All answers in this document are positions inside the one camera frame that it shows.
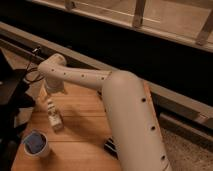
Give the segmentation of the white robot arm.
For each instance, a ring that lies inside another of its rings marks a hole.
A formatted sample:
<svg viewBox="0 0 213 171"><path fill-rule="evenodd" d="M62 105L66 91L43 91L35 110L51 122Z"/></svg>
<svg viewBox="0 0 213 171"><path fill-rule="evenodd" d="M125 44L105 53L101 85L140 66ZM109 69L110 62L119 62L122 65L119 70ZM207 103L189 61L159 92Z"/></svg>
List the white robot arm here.
<svg viewBox="0 0 213 171"><path fill-rule="evenodd" d="M102 94L122 171L172 171L159 123L142 81L125 70L71 68L60 54L38 66L49 93L64 89L66 82Z"/></svg>

